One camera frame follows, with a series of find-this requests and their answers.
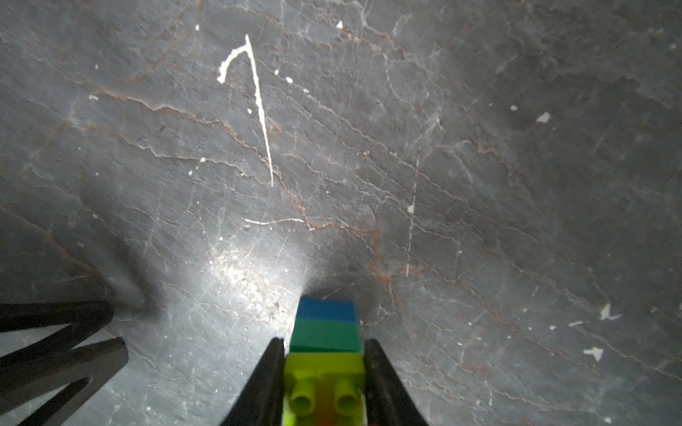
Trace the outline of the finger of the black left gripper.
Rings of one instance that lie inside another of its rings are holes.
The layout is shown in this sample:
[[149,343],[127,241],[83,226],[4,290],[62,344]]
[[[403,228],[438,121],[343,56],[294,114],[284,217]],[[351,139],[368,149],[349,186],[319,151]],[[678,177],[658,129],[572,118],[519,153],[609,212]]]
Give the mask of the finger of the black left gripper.
[[1,358],[1,367],[68,351],[91,337],[113,319],[106,301],[45,304],[1,304],[1,332],[62,326],[62,329]]
[[62,425],[128,360],[124,339],[117,337],[2,367],[1,413],[55,391],[21,424]]

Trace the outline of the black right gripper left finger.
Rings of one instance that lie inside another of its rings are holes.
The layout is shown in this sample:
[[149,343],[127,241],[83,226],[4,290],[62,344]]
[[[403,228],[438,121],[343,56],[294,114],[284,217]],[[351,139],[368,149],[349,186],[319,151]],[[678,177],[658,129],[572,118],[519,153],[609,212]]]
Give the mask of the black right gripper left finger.
[[221,426],[279,426],[284,398],[284,341],[273,338]]

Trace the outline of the lime green lego plate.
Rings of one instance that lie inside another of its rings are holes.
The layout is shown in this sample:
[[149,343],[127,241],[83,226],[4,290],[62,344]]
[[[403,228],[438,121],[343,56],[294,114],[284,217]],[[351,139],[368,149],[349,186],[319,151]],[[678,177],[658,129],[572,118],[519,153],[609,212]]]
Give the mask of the lime green lego plate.
[[367,423],[361,353],[290,353],[283,379],[283,425]]

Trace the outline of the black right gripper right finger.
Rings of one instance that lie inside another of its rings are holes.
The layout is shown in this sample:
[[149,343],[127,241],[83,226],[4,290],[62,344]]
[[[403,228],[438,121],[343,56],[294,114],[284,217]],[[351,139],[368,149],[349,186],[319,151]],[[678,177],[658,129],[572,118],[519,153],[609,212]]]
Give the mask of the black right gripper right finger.
[[428,426],[376,339],[364,344],[369,425]]

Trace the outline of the green lego brick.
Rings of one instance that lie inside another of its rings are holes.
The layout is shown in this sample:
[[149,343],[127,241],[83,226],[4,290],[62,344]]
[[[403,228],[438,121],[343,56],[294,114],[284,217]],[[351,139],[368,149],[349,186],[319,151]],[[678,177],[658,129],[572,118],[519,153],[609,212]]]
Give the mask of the green lego brick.
[[296,319],[289,350],[292,353],[361,353],[356,323],[326,319]]

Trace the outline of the blue lego brick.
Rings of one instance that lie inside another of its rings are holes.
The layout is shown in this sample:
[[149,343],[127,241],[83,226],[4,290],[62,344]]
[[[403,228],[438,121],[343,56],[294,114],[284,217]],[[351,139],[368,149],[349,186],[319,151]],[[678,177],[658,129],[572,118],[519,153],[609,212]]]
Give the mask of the blue lego brick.
[[297,319],[344,321],[357,323],[353,302],[302,297],[298,303]]

